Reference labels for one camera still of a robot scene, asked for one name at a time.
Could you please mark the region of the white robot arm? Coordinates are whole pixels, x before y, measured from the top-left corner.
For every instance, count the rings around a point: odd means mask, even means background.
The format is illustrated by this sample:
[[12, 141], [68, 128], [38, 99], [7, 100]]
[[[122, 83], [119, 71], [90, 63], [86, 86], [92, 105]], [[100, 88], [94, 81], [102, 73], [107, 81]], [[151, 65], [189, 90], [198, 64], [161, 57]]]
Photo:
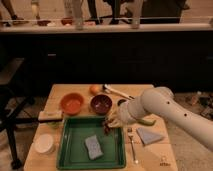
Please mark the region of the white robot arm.
[[146, 89], [133, 99], [123, 102], [108, 116], [108, 126], [115, 128], [131, 125], [150, 114], [172, 121], [213, 151], [213, 122], [179, 105], [167, 87]]

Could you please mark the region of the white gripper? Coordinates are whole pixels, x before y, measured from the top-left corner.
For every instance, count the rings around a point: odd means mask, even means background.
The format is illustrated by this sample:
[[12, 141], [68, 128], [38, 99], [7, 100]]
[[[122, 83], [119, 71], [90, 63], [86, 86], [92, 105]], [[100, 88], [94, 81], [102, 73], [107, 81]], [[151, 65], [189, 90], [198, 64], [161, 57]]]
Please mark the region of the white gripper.
[[108, 116], [107, 116], [107, 125], [110, 128], [118, 128], [123, 126], [123, 122], [119, 118], [118, 112], [117, 111], [112, 111]]

